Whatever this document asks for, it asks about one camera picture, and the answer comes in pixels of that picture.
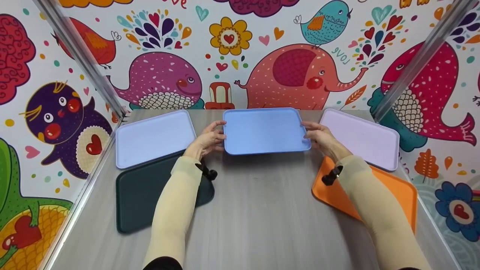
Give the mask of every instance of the orange tray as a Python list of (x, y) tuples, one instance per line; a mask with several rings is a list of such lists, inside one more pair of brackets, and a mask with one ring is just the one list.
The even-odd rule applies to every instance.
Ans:
[[(326, 186), (322, 182), (322, 177), (329, 174), (334, 167), (335, 164), (333, 160), (325, 157), (313, 183), (312, 193), (317, 199), (361, 221), (360, 216), (348, 199), (345, 191), (343, 191), (338, 180), (334, 181), (331, 186)], [(372, 168), (373, 175), (380, 179), (396, 197), (412, 227), (413, 233), (415, 233), (417, 229), (417, 189), (412, 184), (398, 177), (376, 167), (370, 167)]]

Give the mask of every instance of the green dinosaur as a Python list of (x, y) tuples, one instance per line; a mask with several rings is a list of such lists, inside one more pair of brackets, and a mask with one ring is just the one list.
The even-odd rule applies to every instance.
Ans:
[[(0, 231), (9, 221), (25, 210), (29, 210), (31, 214), (30, 227), (37, 227), (40, 207), (49, 205), (70, 209), (72, 202), (62, 199), (22, 196), (17, 152), (0, 138)], [(0, 268), (17, 250), (16, 245), (9, 245), (8, 252), (0, 258)]]

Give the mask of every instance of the whale eye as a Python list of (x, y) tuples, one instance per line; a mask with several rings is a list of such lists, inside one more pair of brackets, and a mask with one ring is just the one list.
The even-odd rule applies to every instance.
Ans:
[(53, 115), (49, 112), (47, 112), (44, 116), (43, 116), (43, 120), (47, 123), (51, 123), (53, 122)]
[(62, 106), (67, 105), (67, 99), (64, 98), (64, 97), (60, 97), (60, 98), (59, 98), (59, 103), (60, 103), (60, 105), (62, 105)]

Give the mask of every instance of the cloud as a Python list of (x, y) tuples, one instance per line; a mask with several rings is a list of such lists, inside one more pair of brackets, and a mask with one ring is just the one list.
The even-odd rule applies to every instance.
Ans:
[(35, 45), (17, 18), (0, 14), (0, 105), (10, 102), (17, 87), (30, 79), (27, 63), (35, 57)]
[(113, 3), (130, 4), (133, 0), (59, 0), (60, 5), (64, 8), (79, 7), (85, 8), (89, 4), (97, 7), (105, 8)]
[(299, 0), (214, 0), (216, 2), (229, 2), (232, 10), (240, 15), (254, 13), (265, 18), (279, 12), (282, 7), (292, 7)]

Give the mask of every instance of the person's left hand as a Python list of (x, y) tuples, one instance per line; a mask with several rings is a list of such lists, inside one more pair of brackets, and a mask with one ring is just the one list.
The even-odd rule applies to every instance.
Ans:
[(183, 155), (200, 161), (212, 151), (223, 151), (223, 147), (219, 144), (225, 140), (226, 136), (223, 134), (223, 130), (215, 128), (226, 123), (227, 121), (215, 121), (208, 125), (202, 134), (187, 147)]

